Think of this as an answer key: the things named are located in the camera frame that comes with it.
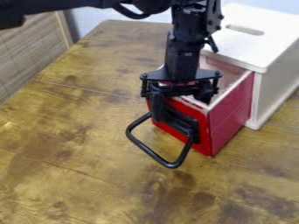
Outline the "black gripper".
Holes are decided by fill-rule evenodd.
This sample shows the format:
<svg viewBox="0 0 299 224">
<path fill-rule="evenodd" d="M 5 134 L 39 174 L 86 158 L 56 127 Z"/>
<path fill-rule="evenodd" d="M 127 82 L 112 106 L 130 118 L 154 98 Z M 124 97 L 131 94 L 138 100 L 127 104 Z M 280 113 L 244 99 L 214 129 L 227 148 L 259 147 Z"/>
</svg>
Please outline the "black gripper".
<svg viewBox="0 0 299 224">
<path fill-rule="evenodd" d="M 206 43 L 218 50 L 212 37 L 183 41 L 170 31 L 164 64 L 152 72 L 140 75 L 140 95 L 150 99 L 156 122 L 163 120 L 166 97 L 191 95 L 198 101 L 210 104 L 212 96 L 219 93 L 220 71 L 199 68 L 200 52 Z"/>
</svg>

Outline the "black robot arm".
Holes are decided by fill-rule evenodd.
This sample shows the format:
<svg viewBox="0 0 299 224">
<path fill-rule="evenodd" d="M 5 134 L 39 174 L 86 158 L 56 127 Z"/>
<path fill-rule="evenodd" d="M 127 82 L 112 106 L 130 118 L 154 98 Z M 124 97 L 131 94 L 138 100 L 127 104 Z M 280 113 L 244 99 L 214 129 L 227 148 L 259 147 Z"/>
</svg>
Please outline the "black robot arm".
<svg viewBox="0 0 299 224">
<path fill-rule="evenodd" d="M 219 50 L 212 33 L 220 30 L 224 18 L 220 0 L 0 0 L 0 30 L 20 27 L 28 15 L 80 7 L 112 9 L 132 19 L 171 11 L 164 64 L 142 75 L 142 96 L 150 101 L 156 121 L 164 116 L 166 97 L 191 95 L 198 100 L 211 100 L 219 79 L 199 76 L 199 57 L 204 46 L 214 52 Z"/>
</svg>

